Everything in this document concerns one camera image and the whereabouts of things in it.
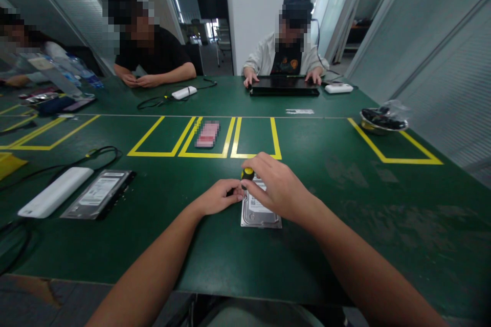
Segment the floor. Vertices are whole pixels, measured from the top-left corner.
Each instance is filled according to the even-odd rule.
[[[216,44],[209,43],[206,46],[200,46],[200,49],[205,75],[210,77],[233,75],[231,51],[225,51],[225,55],[223,55],[222,52],[219,53],[220,67],[218,67],[218,62],[216,59]]]
[[[349,65],[353,61],[355,54],[343,54],[343,57],[341,58],[341,63],[337,65],[331,65],[330,69],[332,71],[335,71],[336,73],[339,73],[341,75],[345,75],[346,71],[349,68]]]
[[[99,303],[110,291],[110,286],[62,281],[52,282],[52,290],[62,304],[57,308],[45,303],[19,288],[11,276],[0,277],[0,325],[2,327],[82,327],[94,313]],[[164,327],[191,294],[174,292],[162,308],[153,327]],[[343,308],[355,327],[368,327],[356,308]],[[451,327],[481,327],[484,324],[466,319],[445,318]]]

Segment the screwdriver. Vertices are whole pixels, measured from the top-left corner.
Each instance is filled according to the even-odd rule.
[[[242,170],[242,175],[240,176],[240,180],[242,179],[253,180],[254,170],[251,168],[245,168],[244,170]]]

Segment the label sticker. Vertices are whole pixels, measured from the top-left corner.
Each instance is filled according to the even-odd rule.
[[[263,190],[266,190],[266,185],[263,182],[257,182],[255,181],[258,187],[260,187]],[[254,198],[251,193],[248,193],[250,196],[249,199],[249,209],[252,212],[261,212],[261,213],[273,213],[266,207],[264,207],[256,198]]]
[[[105,173],[104,176],[124,176],[124,173]]]
[[[286,113],[289,113],[289,114],[300,114],[300,113],[304,113],[304,114],[313,114],[314,113],[314,110],[302,110],[302,109],[286,109]]]
[[[114,188],[118,181],[119,179],[114,178],[100,178],[78,202],[81,205],[97,206],[101,204],[106,195]]]

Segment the person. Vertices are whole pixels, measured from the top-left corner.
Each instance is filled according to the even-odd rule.
[[[87,326],[152,325],[179,276],[198,223],[204,216],[242,200],[241,185],[266,208],[297,223],[317,240],[345,292],[370,324],[446,325],[411,284],[310,193],[287,165],[261,152],[246,160],[242,167],[252,168],[264,181],[266,191],[250,180],[218,181],[189,204],[130,266]],[[267,320],[271,321],[272,310],[268,311]],[[245,315],[241,313],[240,318],[230,323],[217,314],[215,325],[242,325],[247,321]],[[285,324],[297,325],[283,321]]]
[[[258,75],[306,75],[306,81],[321,84],[329,64],[318,56],[315,45],[310,46],[313,8],[310,0],[283,0],[279,35],[273,32],[261,41],[242,68],[246,88],[259,82]]]
[[[14,44],[16,51],[42,52],[52,59],[68,59],[60,42],[36,30],[33,26],[25,25],[17,14],[11,14],[4,8],[0,8],[0,36],[6,37]],[[49,81],[24,57],[18,53],[14,55],[12,68],[6,72],[0,72],[0,80],[6,85],[20,88]]]
[[[196,78],[196,69],[178,39],[153,24],[138,0],[104,0],[111,24],[121,27],[119,55],[114,71],[130,88],[152,88]],[[148,75],[136,78],[140,65]]]

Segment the plastic bag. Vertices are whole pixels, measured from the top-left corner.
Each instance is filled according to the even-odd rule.
[[[411,117],[412,111],[399,100],[389,100],[378,108],[378,111],[392,121],[403,122]]]

